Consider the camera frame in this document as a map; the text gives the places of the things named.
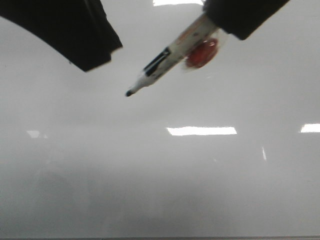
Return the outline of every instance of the whiteboard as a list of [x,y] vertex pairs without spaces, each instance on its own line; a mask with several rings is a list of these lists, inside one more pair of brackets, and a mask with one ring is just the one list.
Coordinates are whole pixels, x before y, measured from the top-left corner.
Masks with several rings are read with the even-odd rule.
[[130,98],[202,7],[102,3],[124,48],[88,73],[0,19],[0,238],[320,235],[320,1]]

